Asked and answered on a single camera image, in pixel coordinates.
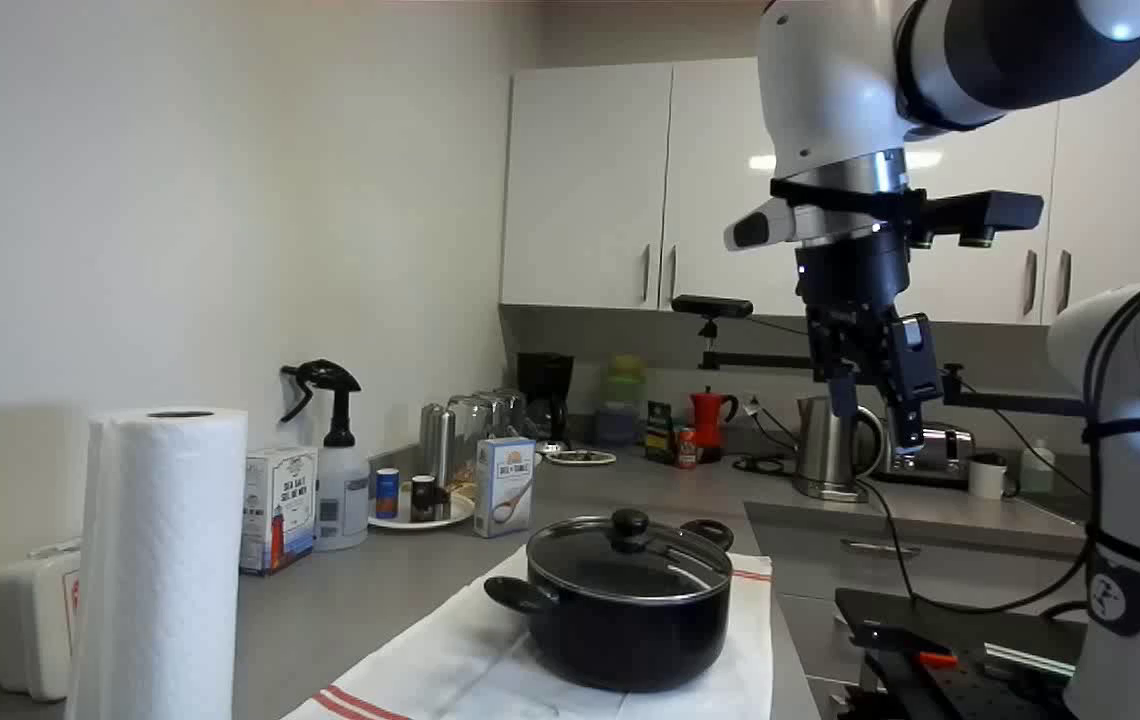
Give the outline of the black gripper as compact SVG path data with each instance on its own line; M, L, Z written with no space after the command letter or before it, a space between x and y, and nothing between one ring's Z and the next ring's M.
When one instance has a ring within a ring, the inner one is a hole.
M814 373L830 382L830 407L858 424L858 373L885 373L896 447L924 447L924 406L939 396L932 323L924 311L896 315L910 288L910 247L894 238L835 240L797 251L810 315Z

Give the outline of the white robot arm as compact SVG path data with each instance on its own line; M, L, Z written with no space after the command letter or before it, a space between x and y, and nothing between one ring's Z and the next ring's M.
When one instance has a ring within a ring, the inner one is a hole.
M1039 221L1031 195L915 191L903 150L1095 92L1137 63L1140 0L764 0L775 172L756 238L797 247L814 364L835 400L874 386L912 447L939 382L932 327L896 307L910 251ZM1075 373L1092 455L1087 629L1068 713L1140 720L1140 288L1061 315L1052 355Z

